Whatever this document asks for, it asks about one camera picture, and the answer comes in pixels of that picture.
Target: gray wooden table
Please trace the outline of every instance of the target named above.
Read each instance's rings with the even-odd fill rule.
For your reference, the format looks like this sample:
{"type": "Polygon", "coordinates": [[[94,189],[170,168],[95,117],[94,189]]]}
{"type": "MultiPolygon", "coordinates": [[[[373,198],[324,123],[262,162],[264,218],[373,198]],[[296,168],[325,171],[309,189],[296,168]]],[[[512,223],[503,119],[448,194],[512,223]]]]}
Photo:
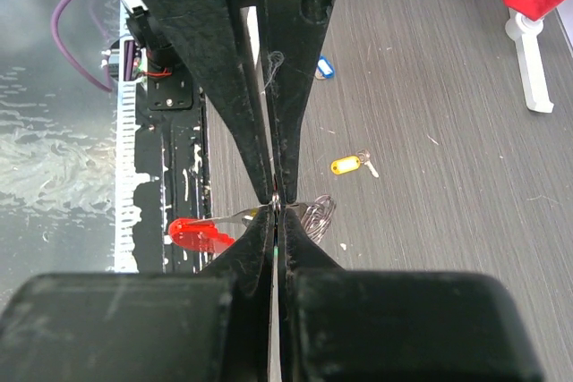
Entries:
{"type": "MultiPolygon", "coordinates": [[[[548,380],[573,375],[573,59],[540,44],[555,109],[526,109],[501,0],[337,0],[304,120],[299,198],[338,201],[323,248],[344,267],[473,270],[511,291],[548,380]],[[381,174],[335,176],[366,148],[381,174]]],[[[216,113],[214,212],[255,198],[216,113]]]]}

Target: purple cable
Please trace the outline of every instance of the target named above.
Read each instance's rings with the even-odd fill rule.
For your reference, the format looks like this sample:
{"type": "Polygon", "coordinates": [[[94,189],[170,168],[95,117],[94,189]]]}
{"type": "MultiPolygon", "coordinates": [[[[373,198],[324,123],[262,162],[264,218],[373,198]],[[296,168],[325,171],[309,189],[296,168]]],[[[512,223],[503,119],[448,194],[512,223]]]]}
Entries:
{"type": "Polygon", "coordinates": [[[135,44],[132,40],[127,42],[127,57],[125,58],[124,81],[132,80],[133,62],[135,61],[135,44]]]}
{"type": "Polygon", "coordinates": [[[88,71],[86,71],[81,66],[81,64],[79,64],[78,61],[75,58],[73,58],[72,54],[70,54],[68,49],[65,47],[64,42],[60,38],[60,32],[58,30],[58,23],[60,21],[60,17],[62,16],[62,12],[64,11],[65,7],[71,1],[72,0],[61,0],[60,3],[57,4],[54,12],[52,13],[52,19],[50,21],[50,29],[52,30],[52,38],[54,38],[54,41],[55,41],[58,49],[64,55],[65,59],[73,66],[73,68],[76,71],[78,71],[81,74],[81,76],[83,76],[86,80],[91,82],[93,85],[95,85],[99,89],[102,89],[103,91],[106,91],[109,93],[112,91],[111,86],[108,87],[106,84],[98,81],[88,71]]]}

